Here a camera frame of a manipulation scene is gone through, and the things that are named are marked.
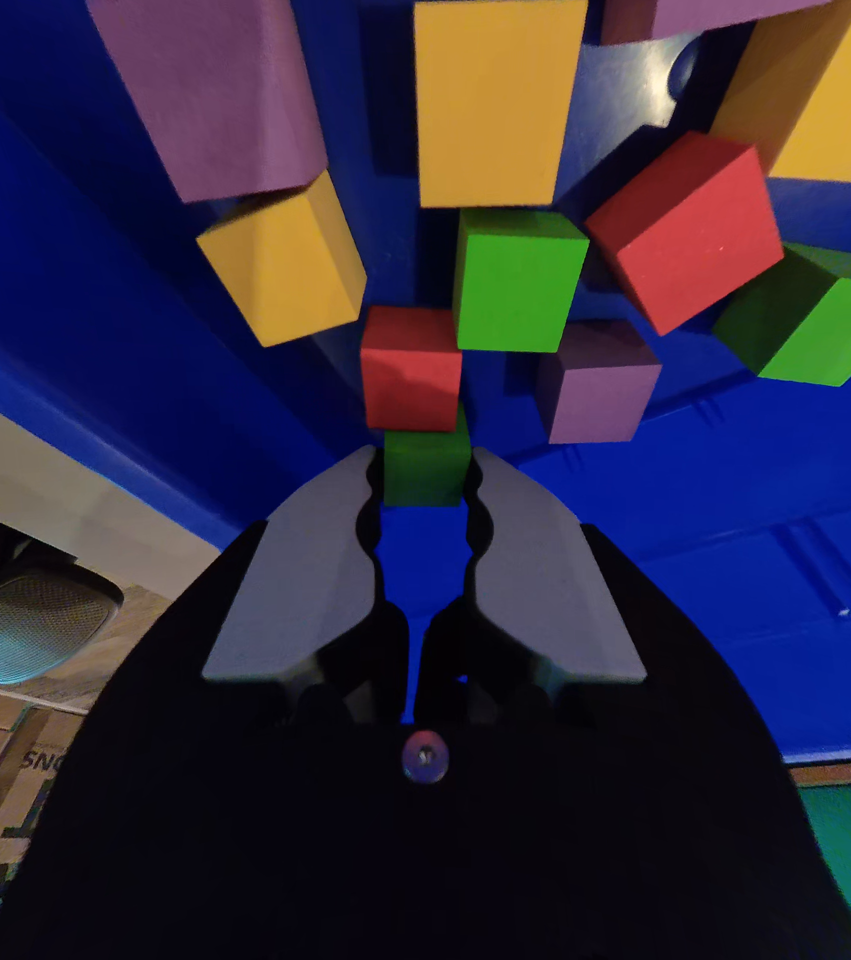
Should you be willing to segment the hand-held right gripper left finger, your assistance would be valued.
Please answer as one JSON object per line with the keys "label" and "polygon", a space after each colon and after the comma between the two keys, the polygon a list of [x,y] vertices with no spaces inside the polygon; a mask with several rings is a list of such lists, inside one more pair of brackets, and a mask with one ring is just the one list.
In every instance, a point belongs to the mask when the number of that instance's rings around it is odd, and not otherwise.
{"label": "hand-held right gripper left finger", "polygon": [[302,682],[383,594],[374,446],[300,486],[268,516],[203,666],[211,682]]}

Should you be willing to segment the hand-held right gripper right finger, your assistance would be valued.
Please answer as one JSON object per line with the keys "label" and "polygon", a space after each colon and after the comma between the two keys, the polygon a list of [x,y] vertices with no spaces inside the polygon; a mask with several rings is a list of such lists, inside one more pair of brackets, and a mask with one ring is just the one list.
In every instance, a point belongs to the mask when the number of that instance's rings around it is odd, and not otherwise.
{"label": "hand-held right gripper right finger", "polygon": [[548,683],[647,676],[576,514],[484,447],[472,450],[467,589]]}

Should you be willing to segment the blue plastic bin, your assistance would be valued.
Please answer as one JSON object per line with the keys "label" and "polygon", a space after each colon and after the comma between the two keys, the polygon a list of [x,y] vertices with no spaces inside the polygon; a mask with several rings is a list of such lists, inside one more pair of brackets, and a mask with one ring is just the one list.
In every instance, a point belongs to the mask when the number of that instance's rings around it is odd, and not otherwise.
{"label": "blue plastic bin", "polygon": [[[420,210],[414,2],[291,2],[367,303],[449,306],[455,210]],[[588,13],[559,209],[581,223],[705,132],[752,25],[600,45]],[[571,166],[566,159],[571,148]],[[773,180],[785,241],[851,253],[851,184]],[[225,548],[371,440],[358,324],[261,348],[194,239],[227,203],[168,181],[85,2],[0,2],[0,420],[31,454]],[[587,258],[572,319],[635,324],[659,384],[631,442],[550,446],[535,360],[467,354],[471,438],[597,524],[730,661],[788,758],[851,751],[851,379],[759,379],[711,335],[664,338]]]}

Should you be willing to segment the green wooden cube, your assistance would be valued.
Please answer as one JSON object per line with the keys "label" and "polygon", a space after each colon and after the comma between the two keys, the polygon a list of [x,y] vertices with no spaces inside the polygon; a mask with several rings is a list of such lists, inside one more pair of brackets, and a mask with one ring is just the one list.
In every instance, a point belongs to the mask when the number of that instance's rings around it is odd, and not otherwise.
{"label": "green wooden cube", "polygon": [[451,432],[384,433],[386,507],[457,508],[472,462],[472,444],[464,406],[457,406]]}

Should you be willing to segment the pile of coloured wooden cubes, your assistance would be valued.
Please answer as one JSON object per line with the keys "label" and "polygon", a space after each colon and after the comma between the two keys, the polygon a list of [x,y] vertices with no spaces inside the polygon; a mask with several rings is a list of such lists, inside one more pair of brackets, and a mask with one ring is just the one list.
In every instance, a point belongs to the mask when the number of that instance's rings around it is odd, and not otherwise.
{"label": "pile of coloured wooden cubes", "polygon": [[333,120],[355,133],[356,109],[317,105],[292,2],[87,2],[92,23],[178,198],[232,202],[197,243],[261,344],[256,362],[317,441],[347,450],[369,431],[445,429],[459,388],[459,348],[507,360],[516,392],[558,374],[566,302],[536,279],[519,313],[458,280],[466,221],[577,228],[676,136],[643,126],[555,198],[569,114],[587,47],[586,2],[399,2],[358,5],[374,173],[417,202],[402,244],[365,235],[360,197],[344,211],[329,173]]}

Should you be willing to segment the black office chair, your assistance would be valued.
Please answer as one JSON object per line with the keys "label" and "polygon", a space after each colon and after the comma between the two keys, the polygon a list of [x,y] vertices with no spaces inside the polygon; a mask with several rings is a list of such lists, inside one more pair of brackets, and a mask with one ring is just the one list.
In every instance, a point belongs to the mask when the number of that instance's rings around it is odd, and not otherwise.
{"label": "black office chair", "polygon": [[120,587],[74,556],[0,522],[0,686],[35,679],[96,638]]}

